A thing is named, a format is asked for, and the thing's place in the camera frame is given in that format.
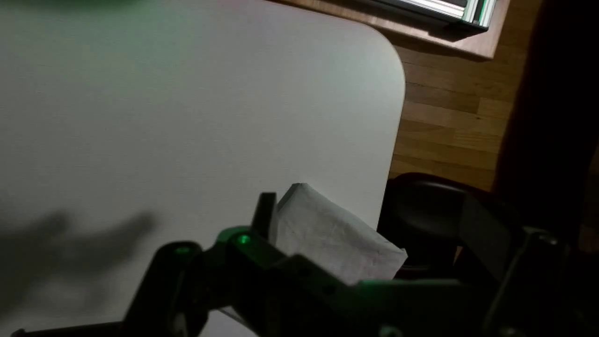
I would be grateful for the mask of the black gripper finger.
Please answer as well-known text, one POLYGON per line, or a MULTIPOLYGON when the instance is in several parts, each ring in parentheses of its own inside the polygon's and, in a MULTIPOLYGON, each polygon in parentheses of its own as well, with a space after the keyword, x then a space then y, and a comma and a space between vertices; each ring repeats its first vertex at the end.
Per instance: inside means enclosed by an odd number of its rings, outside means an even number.
POLYGON ((277 210, 277 195, 275 193, 262 193, 256 203, 250 229, 265 240, 271 238, 275 210, 277 210))

